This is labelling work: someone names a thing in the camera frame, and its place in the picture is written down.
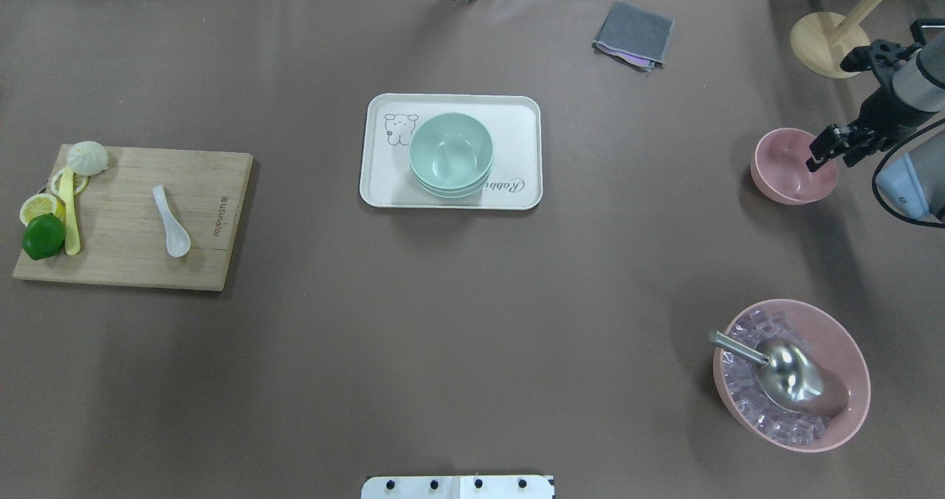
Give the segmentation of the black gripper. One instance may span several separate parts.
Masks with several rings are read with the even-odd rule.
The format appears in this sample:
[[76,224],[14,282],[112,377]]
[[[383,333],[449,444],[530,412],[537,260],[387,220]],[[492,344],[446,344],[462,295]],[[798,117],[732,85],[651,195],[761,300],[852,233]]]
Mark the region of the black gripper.
[[843,162],[853,167],[866,156],[888,151],[915,132],[917,109],[902,101],[895,93],[878,89],[865,99],[859,116],[848,129],[847,151],[846,128],[840,128],[834,123],[814,138],[809,145],[812,156],[805,162],[809,172],[816,173],[824,164],[844,153]]

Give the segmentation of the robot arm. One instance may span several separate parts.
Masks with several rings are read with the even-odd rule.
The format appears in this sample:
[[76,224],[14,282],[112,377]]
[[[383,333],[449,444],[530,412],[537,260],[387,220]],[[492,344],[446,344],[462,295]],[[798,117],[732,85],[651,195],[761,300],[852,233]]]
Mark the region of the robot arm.
[[929,122],[944,106],[944,38],[904,47],[877,39],[853,48],[840,64],[847,72],[871,71],[879,88],[861,104],[858,117],[845,126],[830,125],[809,146],[806,166],[817,172],[841,158],[854,166],[866,156],[883,152],[871,177],[878,203],[908,224],[943,227],[943,132],[891,159],[902,147],[943,121]]

